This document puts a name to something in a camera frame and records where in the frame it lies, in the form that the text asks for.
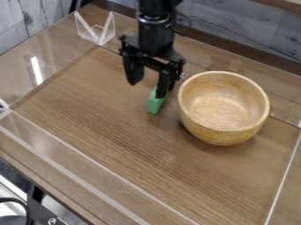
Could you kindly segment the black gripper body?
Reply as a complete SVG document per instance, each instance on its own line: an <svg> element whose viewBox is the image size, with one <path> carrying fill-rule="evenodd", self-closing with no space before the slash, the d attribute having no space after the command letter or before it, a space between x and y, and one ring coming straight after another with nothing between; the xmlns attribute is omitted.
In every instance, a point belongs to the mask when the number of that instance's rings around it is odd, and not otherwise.
<svg viewBox="0 0 301 225"><path fill-rule="evenodd" d="M163 69L175 72L176 79L182 73L186 60L174 49L175 33L170 17L136 17L139 33L136 36L121 35L120 56L129 55L140 58L143 69L150 68L160 73Z"/></svg>

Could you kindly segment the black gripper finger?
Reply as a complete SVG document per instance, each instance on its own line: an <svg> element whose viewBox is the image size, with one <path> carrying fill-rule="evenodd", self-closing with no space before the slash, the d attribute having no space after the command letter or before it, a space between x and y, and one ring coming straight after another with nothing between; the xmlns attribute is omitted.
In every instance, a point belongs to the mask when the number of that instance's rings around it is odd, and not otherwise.
<svg viewBox="0 0 301 225"><path fill-rule="evenodd" d="M127 81L129 85L135 85L142 80L144 72L140 58L136 56L124 55L121 59Z"/></svg>
<svg viewBox="0 0 301 225"><path fill-rule="evenodd" d="M156 85L156 98L164 98L170 92L174 83L175 72L171 69L163 69L159 73L159 81Z"/></svg>

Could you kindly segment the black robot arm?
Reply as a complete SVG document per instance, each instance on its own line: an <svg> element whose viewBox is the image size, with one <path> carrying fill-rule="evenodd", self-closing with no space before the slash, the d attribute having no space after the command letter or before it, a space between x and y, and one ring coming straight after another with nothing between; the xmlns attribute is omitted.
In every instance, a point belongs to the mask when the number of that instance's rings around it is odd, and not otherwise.
<svg viewBox="0 0 301 225"><path fill-rule="evenodd" d="M186 59L174 48L176 6L182 0L139 0L139 35L121 35L120 56L127 81L135 85L144 68L159 72L156 98L164 98L183 72Z"/></svg>

